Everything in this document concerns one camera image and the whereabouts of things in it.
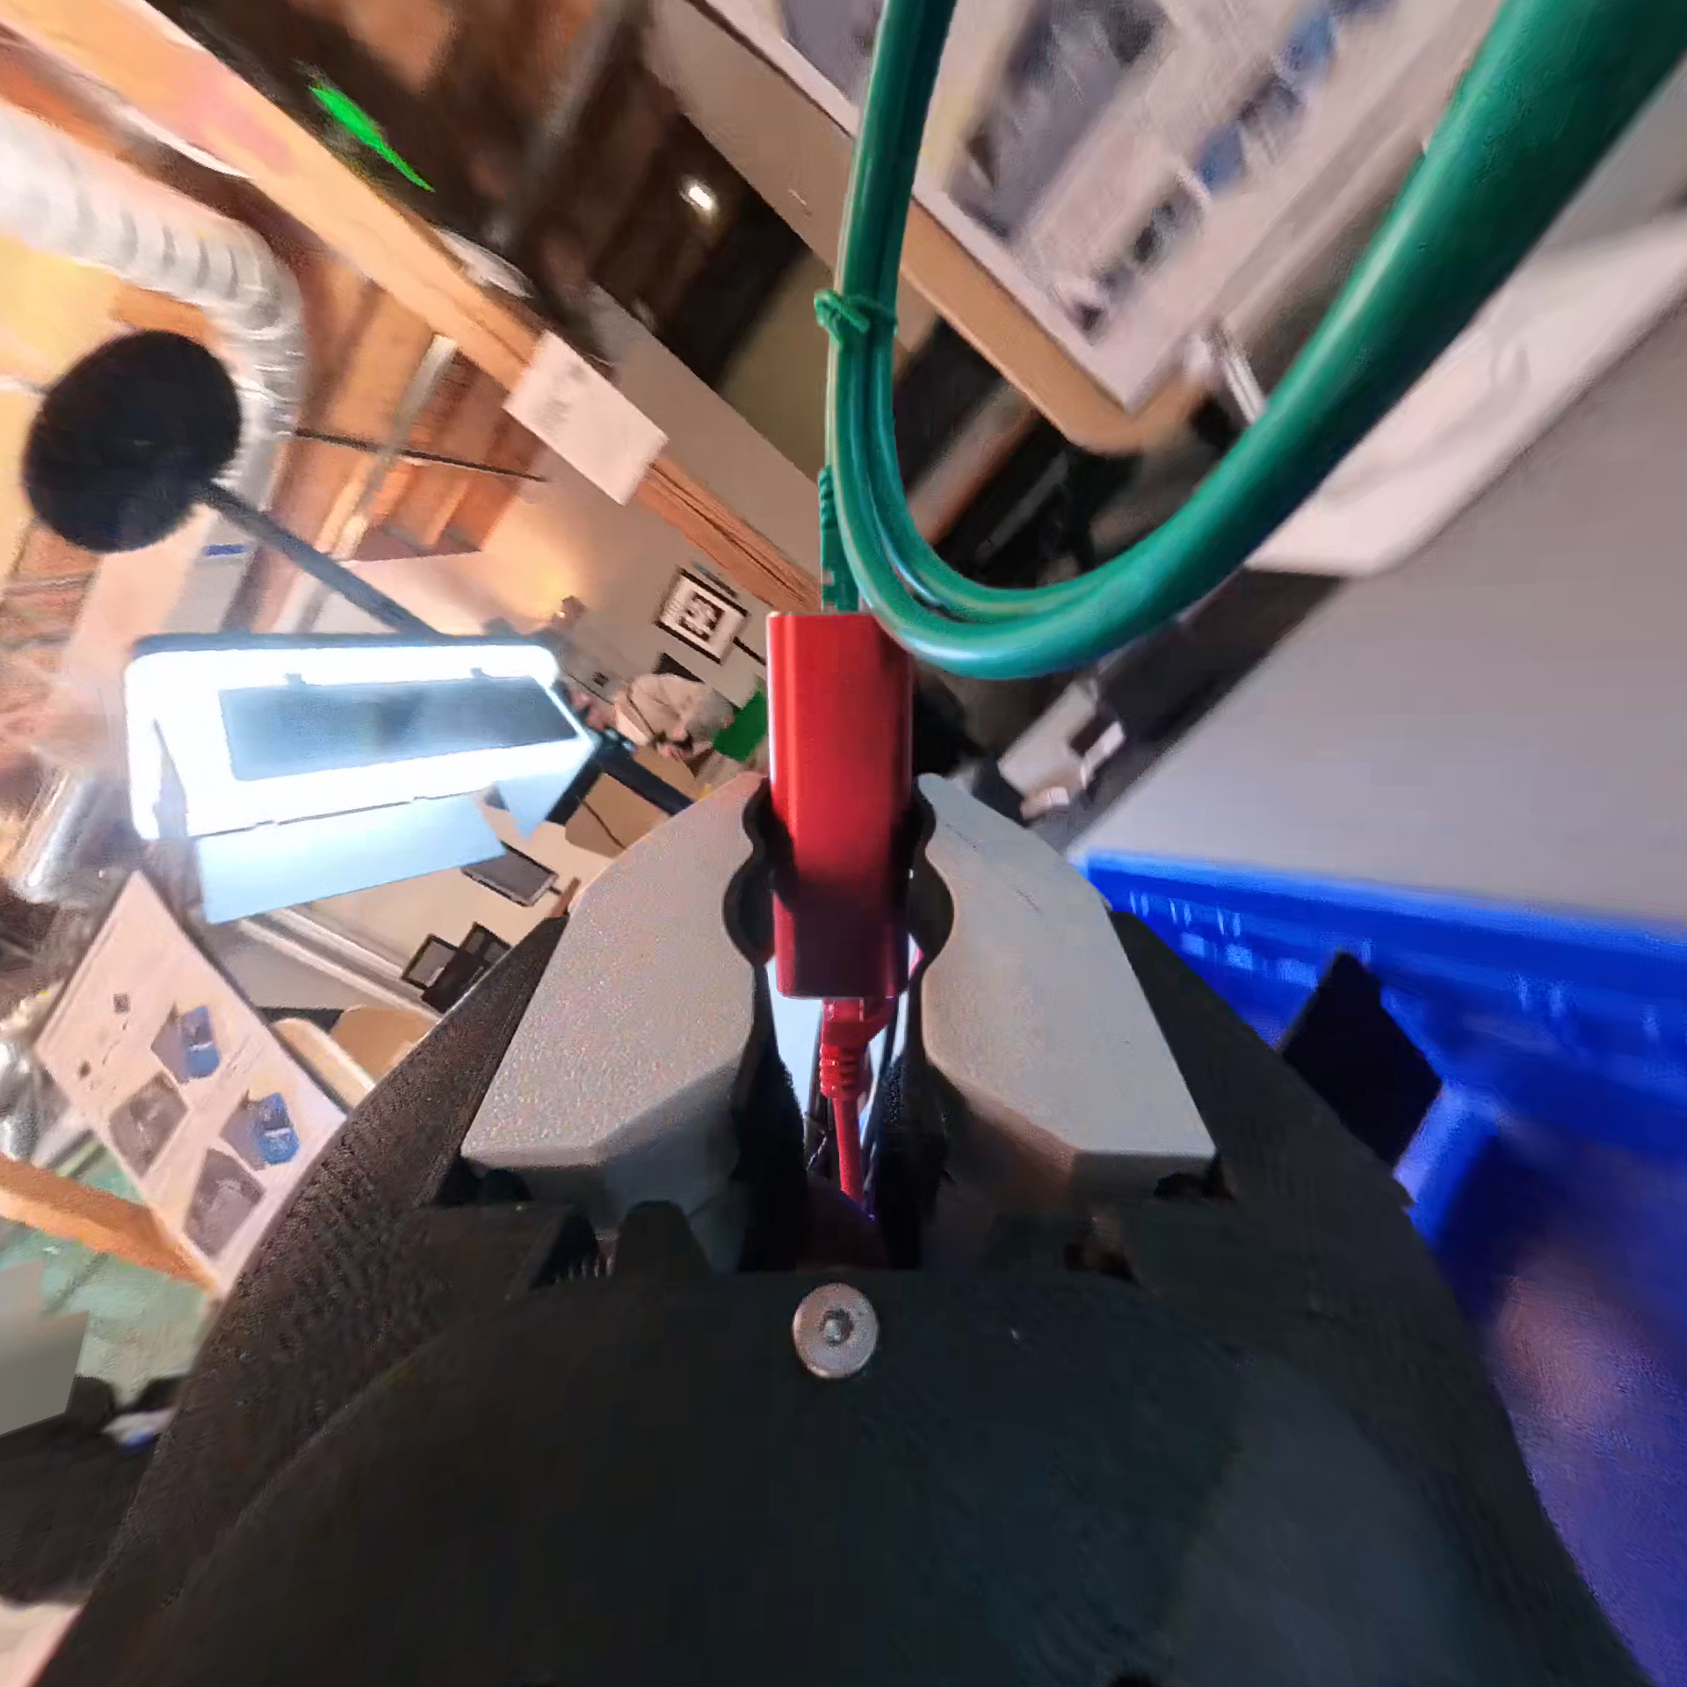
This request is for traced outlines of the instruction board with wooden frame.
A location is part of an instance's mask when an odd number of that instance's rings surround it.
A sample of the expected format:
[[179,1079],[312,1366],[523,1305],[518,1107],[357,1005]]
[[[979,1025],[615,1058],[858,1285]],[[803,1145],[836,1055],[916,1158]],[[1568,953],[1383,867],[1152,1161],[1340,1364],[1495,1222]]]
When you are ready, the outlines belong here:
[[35,1055],[218,1293],[345,1122],[140,872],[58,988]]
[[1400,181],[1498,4],[959,4],[898,307],[1073,442],[1252,336]]

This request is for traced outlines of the silver ventilation duct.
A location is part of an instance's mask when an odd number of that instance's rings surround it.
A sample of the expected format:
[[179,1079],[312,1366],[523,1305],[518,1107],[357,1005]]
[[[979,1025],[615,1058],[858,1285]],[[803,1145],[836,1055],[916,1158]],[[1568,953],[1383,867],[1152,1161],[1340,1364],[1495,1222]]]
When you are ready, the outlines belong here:
[[267,507],[300,419],[308,346],[300,286],[266,241],[10,104],[3,228],[32,252],[201,309],[240,400],[240,451],[221,485]]

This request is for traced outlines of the red ethernet splitter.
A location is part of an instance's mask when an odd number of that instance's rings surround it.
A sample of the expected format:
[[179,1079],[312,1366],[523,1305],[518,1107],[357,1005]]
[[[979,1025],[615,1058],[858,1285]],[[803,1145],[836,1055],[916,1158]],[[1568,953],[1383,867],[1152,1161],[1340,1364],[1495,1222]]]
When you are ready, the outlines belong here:
[[773,969],[787,999],[907,978],[914,664],[866,613],[767,623]]

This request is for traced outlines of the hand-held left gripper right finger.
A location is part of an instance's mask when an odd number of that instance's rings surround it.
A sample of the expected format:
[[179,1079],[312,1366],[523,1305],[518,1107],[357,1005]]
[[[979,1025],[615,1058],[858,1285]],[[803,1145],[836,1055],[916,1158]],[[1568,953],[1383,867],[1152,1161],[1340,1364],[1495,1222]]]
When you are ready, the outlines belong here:
[[1104,897],[938,775],[916,820],[918,959],[875,1140],[890,1264],[967,1265],[1020,1224],[1060,1252],[1114,1204],[1212,1196],[1214,1135]]

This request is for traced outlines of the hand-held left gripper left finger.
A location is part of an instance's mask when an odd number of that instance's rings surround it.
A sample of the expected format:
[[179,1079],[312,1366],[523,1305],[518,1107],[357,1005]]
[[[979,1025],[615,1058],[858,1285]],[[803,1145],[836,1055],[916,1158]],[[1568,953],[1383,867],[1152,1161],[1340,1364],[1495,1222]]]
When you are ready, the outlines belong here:
[[791,1170],[791,1079],[751,885],[765,782],[649,831],[578,897],[461,1139],[600,1234],[671,1205],[719,1273]]

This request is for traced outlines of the framed black-white tag poster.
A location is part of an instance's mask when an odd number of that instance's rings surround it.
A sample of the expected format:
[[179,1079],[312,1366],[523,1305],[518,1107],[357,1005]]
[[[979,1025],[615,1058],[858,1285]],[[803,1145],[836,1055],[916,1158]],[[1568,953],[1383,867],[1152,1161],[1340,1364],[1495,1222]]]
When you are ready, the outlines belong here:
[[729,586],[686,566],[674,571],[653,617],[664,637],[717,664],[742,645],[748,621],[746,605]]

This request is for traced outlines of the light panel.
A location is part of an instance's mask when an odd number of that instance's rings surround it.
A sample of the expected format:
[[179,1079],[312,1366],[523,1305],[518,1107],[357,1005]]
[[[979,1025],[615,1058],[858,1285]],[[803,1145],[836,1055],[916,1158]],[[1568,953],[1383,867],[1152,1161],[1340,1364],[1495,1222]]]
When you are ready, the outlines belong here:
[[185,843],[211,925],[502,851],[600,737],[523,639],[156,637],[121,677],[132,827]]

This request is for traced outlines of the blue plastic bin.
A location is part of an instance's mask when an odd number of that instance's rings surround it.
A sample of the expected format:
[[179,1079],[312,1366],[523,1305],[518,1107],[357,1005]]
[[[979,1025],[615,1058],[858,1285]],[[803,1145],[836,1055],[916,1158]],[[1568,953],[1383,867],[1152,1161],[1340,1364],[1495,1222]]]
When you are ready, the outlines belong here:
[[1083,874],[1280,1049],[1337,953],[1443,1076],[1391,1170],[1547,1512],[1685,1683],[1684,929],[1119,855]]

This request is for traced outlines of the white paper sheet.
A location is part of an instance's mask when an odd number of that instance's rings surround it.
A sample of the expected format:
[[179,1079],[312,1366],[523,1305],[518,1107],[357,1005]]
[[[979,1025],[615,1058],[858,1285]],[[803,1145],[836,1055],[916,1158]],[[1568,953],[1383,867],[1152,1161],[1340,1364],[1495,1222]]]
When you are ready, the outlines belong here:
[[565,338],[546,331],[502,411],[602,496],[626,507],[664,452],[664,429]]

